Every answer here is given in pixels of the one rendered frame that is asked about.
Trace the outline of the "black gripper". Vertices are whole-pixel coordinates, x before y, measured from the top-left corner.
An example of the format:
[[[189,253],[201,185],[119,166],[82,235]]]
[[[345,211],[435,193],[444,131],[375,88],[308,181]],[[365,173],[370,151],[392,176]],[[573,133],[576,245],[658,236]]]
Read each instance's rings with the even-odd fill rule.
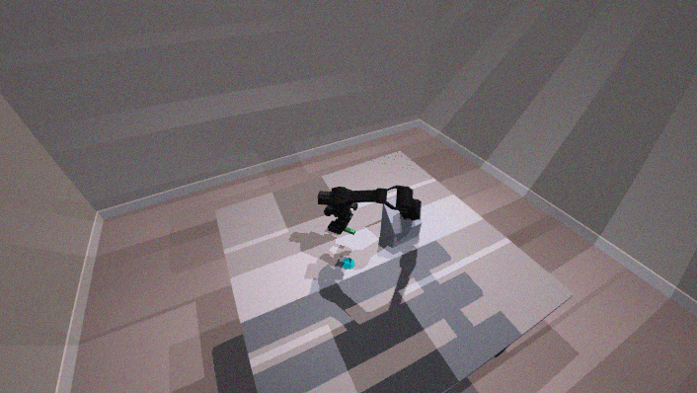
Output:
[[[331,221],[331,223],[328,226],[328,230],[339,235],[342,234],[342,232],[345,231],[346,227],[348,226],[351,218],[353,217],[353,214],[351,213],[351,208],[353,208],[353,210],[357,210],[358,204],[354,202],[346,209],[335,208],[335,210],[337,211],[338,218],[335,221]]]

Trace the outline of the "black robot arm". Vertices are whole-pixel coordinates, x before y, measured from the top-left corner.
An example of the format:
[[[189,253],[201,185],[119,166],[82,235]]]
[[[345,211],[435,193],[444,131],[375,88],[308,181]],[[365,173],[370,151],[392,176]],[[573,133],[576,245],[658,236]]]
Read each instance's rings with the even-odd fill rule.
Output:
[[[396,207],[387,200],[387,191],[397,189]],[[422,202],[413,199],[414,190],[405,186],[394,186],[390,189],[377,189],[369,191],[352,191],[345,187],[332,188],[331,192],[319,191],[318,204],[325,204],[326,216],[333,214],[337,217],[335,208],[346,209],[354,202],[377,202],[384,203],[394,210],[399,210],[405,219],[421,219]],[[405,220],[406,220],[405,219]]]

